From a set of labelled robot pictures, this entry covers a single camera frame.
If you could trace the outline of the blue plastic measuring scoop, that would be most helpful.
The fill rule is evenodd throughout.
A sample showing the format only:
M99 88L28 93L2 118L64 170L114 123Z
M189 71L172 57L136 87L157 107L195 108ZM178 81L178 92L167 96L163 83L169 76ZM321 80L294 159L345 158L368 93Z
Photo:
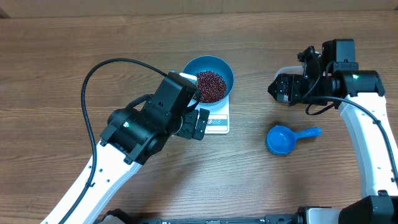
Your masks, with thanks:
M286 126L276 125L268 132L265 144L271 153L284 156L294 150L298 139L316 138L321 133L321 128L308 128L303 131L294 132Z

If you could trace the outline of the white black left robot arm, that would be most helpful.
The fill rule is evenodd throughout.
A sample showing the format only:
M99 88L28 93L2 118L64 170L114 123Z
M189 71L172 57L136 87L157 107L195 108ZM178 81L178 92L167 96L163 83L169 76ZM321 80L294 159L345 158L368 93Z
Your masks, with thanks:
M114 111L100 134L97 160L86 167L44 223L93 223L119 188L168 138L202 140L208 110L196 109L197 78L170 72L153 95L144 95Z

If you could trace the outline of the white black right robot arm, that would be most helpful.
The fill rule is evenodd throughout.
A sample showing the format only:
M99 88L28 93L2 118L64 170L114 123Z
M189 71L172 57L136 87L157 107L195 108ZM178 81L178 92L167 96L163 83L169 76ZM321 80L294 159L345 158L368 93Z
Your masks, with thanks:
M345 208L302 206L266 223L396 223L397 144L379 74L360 70L353 39L334 39L317 52L308 47L298 65L281 68L268 92L281 103L339 111L351 138L361 178L361 199Z

